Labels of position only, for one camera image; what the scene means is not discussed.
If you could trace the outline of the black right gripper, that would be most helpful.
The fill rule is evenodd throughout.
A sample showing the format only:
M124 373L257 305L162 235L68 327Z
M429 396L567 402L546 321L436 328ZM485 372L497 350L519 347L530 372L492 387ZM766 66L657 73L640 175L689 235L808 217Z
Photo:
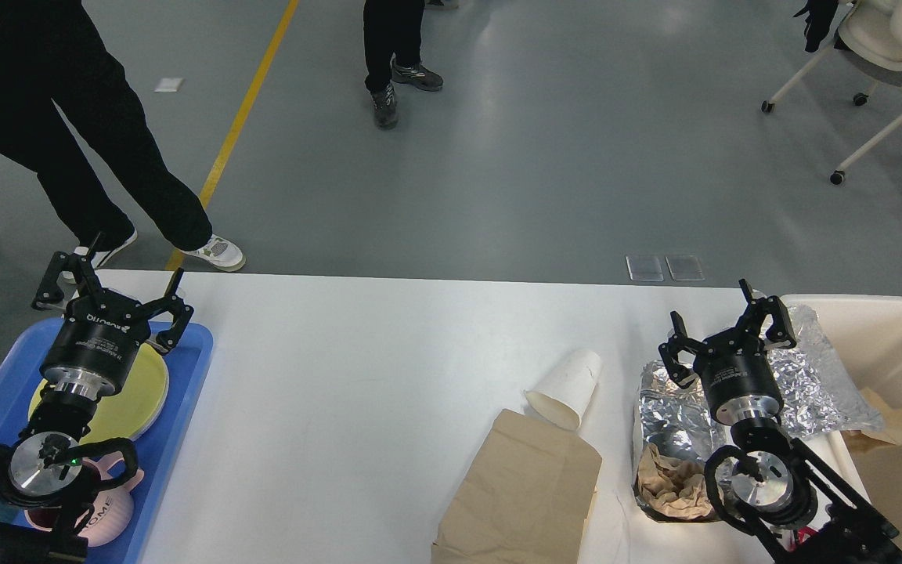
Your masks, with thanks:
M767 351L794 349L797 336L788 308L779 296L759 294L746 279L738 280L747 307L731 328L729 342L699 342L687 334L683 317L670 311L672 333L658 347L670 381L688 389L699 377L712 419L731 426L749 418L776 418L784 400ZM692 368L681 353L695 356Z

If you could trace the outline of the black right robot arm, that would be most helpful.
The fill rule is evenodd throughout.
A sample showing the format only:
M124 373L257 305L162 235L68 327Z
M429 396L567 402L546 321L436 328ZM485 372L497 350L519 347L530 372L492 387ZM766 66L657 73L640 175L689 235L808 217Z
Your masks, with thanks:
M697 340L672 312L658 347L681 389L701 382L731 443L705 462L706 496L727 525L756 537L777 563L902 563L898 529L801 439L781 426L785 401L767 361L797 337L778 296L738 282L747 307L730 328Z

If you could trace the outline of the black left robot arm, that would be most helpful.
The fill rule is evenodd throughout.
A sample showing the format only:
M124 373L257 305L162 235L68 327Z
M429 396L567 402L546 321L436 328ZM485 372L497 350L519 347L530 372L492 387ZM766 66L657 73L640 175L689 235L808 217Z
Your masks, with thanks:
M62 312L60 332L40 366L46 388L11 445L0 443L0 563L82 563L94 501L141 476L129 438L89 442L101 400L125 387L143 344L169 353L193 316L178 294L140 302L103 286L96 248L57 252L32 301Z

